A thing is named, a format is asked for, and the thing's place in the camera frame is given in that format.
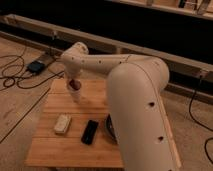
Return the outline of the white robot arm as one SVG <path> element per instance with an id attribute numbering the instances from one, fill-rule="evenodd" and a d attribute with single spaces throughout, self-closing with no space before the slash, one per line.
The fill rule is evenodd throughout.
<path id="1" fill-rule="evenodd" d="M 125 171 L 179 171 L 175 142 L 161 100 L 169 69 L 158 58 L 138 54 L 91 55 L 77 42 L 61 55 L 69 81 L 82 70 L 101 73 Z"/>

